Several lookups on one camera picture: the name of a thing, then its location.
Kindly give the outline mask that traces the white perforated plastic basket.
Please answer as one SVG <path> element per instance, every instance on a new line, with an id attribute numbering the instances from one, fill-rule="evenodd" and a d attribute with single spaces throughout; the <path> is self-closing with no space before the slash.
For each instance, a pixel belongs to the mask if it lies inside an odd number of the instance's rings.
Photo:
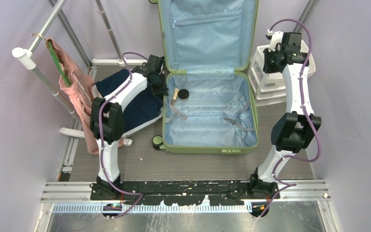
<path id="1" fill-rule="evenodd" d="M 123 112 L 130 102 L 143 90 L 152 88 L 149 79 L 139 72 L 130 72 L 129 78 L 111 94 L 98 96 L 92 102 L 90 129 L 98 142 L 112 145 L 122 138 L 152 125 L 161 118 L 159 116 L 147 121 L 132 130 L 125 131 Z"/>

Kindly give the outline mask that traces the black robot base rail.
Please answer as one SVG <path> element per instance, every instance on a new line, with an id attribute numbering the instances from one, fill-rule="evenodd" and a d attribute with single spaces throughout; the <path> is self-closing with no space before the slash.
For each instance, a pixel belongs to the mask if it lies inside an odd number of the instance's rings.
<path id="1" fill-rule="evenodd" d="M 279 199 L 279 187 L 255 177 L 248 181 L 124 181 L 112 184 L 97 178 L 91 183 L 92 201 L 107 201 L 105 211 L 134 212 L 140 208 L 162 206 L 199 207 L 207 204 L 215 209 L 222 206 L 246 206 L 251 215 L 267 215 L 267 206 Z"/>

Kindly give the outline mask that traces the navy blue garment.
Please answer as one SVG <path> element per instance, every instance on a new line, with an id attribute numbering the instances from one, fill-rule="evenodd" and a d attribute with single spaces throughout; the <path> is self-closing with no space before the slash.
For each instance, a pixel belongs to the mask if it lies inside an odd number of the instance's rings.
<path id="1" fill-rule="evenodd" d="M 122 85 L 128 78 L 129 71 L 122 69 L 104 80 L 97 81 L 95 85 L 100 95 L 105 97 Z M 159 116 L 162 106 L 163 99 L 155 96 L 150 87 L 140 92 L 123 112 L 125 131 L 132 130 Z"/>

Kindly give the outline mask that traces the black round jar lid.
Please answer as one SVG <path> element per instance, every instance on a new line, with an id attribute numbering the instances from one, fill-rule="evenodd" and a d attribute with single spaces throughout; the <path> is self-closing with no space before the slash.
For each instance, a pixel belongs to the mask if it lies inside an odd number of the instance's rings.
<path id="1" fill-rule="evenodd" d="M 180 101 L 187 101 L 190 97 L 190 92 L 187 89 L 180 89 L 178 91 L 177 99 Z"/>

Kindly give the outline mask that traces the white plastic drawer organizer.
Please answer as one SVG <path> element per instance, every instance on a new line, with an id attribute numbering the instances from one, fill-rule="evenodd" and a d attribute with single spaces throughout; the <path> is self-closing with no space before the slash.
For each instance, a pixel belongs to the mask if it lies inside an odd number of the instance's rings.
<path id="1" fill-rule="evenodd" d="M 256 106 L 278 104 L 286 101 L 286 94 L 300 101 L 300 71 L 302 64 L 286 66 L 283 72 L 264 73 L 264 51 L 268 45 L 258 46 L 248 70 L 249 81 L 255 94 Z"/>

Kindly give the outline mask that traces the green ribbed hard-shell suitcase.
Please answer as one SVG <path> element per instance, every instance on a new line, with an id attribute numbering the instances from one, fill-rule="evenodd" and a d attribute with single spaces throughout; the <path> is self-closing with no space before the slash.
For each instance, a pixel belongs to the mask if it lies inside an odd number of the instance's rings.
<path id="1" fill-rule="evenodd" d="M 160 0 L 168 96 L 159 149 L 185 154 L 247 154 L 259 143 L 249 67 L 256 0 Z M 175 88 L 187 101 L 171 105 Z"/>

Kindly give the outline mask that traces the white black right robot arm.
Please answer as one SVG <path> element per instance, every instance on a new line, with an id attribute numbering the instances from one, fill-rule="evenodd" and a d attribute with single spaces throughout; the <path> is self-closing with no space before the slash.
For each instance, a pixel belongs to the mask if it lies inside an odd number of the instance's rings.
<path id="1" fill-rule="evenodd" d="M 285 84 L 286 109 L 271 130 L 271 150 L 250 176 L 249 192 L 254 198 L 277 191 L 278 175 L 290 159 L 306 149 L 322 124 L 314 114 L 308 91 L 310 52 L 302 51 L 301 34 L 273 32 L 263 49 L 263 74 L 280 74 Z"/>

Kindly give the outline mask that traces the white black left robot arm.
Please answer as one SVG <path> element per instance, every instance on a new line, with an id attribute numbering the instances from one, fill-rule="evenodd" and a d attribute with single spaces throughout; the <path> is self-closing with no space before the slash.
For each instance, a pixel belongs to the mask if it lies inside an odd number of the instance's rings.
<path id="1" fill-rule="evenodd" d="M 93 187 L 111 200 L 124 193 L 118 149 L 131 144 L 126 134 L 161 117 L 163 97 L 168 95 L 164 66 L 164 57 L 150 55 L 141 65 L 122 69 L 97 85 L 101 97 L 92 102 L 90 129 L 99 148 L 100 170 Z"/>

